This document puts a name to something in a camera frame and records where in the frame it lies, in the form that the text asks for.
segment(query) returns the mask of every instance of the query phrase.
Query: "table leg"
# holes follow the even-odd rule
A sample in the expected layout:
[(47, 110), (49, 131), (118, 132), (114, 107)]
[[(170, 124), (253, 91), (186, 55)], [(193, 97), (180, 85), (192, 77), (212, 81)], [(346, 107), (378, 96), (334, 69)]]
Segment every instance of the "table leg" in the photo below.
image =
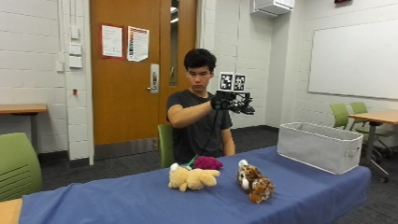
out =
[(374, 150), (374, 133), (375, 133), (375, 126), (379, 124), (377, 122), (370, 122), (370, 139), (369, 139), (369, 145), (367, 145), (367, 150), (366, 150), (366, 160), (365, 164), (370, 169), (379, 175), (382, 176), (381, 180), (382, 182), (389, 182), (389, 173), (387, 171), (375, 163), (375, 161), (371, 159), (371, 153)]
[(374, 150), (374, 133), (375, 133), (375, 125), (373, 125), (373, 123), (370, 123), (370, 138), (369, 138), (369, 145), (367, 145), (367, 150), (366, 150), (366, 160), (365, 160), (365, 164), (367, 166), (370, 166), (370, 160), (371, 160), (371, 153)]
[(37, 118), (36, 118), (36, 116), (37, 116), (37, 114), (29, 115), (29, 129), (31, 129), (32, 146), (37, 153), (39, 147), (37, 147)]

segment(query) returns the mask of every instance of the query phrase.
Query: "blue tablecloth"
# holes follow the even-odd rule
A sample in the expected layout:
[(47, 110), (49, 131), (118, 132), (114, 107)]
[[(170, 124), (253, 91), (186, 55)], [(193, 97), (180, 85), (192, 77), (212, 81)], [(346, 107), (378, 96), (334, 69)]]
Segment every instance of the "blue tablecloth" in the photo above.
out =
[[(276, 184), (274, 196), (265, 203), (252, 203), (238, 186), (242, 159)], [(366, 200), (366, 167), (331, 175), (281, 157), (276, 147), (220, 160), (218, 184), (198, 191), (168, 188), (169, 169), (161, 169), (24, 196), (20, 223), (317, 224), (331, 223)]]

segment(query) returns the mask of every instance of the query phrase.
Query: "red plush toy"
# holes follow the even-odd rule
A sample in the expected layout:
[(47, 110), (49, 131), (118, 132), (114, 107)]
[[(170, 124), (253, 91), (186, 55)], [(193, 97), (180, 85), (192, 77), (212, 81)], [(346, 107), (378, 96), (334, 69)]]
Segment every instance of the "red plush toy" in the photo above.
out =
[(216, 160), (214, 157), (197, 157), (194, 161), (196, 168), (200, 168), (202, 170), (220, 170), (222, 167), (222, 162)]

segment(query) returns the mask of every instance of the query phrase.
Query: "black glove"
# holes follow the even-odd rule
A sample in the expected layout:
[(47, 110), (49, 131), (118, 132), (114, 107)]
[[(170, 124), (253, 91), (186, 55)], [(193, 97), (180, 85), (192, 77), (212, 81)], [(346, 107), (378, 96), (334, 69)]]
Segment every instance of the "black glove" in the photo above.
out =
[(228, 91), (217, 91), (212, 98), (212, 107), (216, 110), (228, 110), (232, 107), (232, 102), (236, 99), (234, 95)]

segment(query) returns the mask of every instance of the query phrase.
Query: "paper sign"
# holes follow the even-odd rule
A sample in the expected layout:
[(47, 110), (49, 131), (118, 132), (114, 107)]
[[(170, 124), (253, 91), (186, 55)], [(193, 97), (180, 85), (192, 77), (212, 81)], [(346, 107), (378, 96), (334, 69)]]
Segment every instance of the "paper sign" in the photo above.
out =
[(128, 27), (126, 60), (138, 62), (148, 58), (149, 30)]
[(221, 72), (218, 81), (220, 91), (245, 92), (246, 76), (240, 73)]
[(101, 26), (103, 57), (121, 58), (124, 56), (124, 28), (120, 26)]

